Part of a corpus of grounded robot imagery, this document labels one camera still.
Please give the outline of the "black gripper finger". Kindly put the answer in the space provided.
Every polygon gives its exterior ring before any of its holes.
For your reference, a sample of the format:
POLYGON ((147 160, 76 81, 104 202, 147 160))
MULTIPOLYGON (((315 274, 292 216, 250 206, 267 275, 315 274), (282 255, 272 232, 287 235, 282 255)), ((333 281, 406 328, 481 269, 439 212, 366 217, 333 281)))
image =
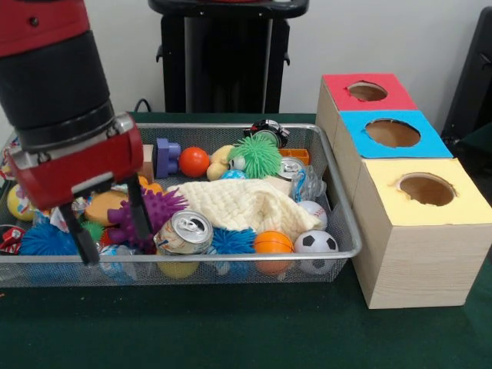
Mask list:
POLYGON ((74 239, 78 252, 84 264, 94 265, 100 260, 98 249, 88 230, 83 228, 75 217, 75 213, 71 209, 71 204, 63 204, 60 206, 60 212, 67 224, 69 233, 74 239))
POLYGON ((151 221, 148 216, 141 186, 137 178, 127 178, 130 213, 135 227, 135 233, 140 240, 146 240, 152 233, 151 221))

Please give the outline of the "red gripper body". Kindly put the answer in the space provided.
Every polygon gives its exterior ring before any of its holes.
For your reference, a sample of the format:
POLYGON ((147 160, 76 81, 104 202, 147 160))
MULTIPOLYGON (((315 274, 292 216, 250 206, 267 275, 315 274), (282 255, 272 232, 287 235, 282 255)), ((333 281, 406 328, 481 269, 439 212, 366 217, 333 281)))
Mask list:
POLYGON ((143 164, 143 144, 138 132, 127 132, 41 164, 37 155, 11 150, 8 163, 31 203, 47 210, 102 183, 135 175, 143 164))

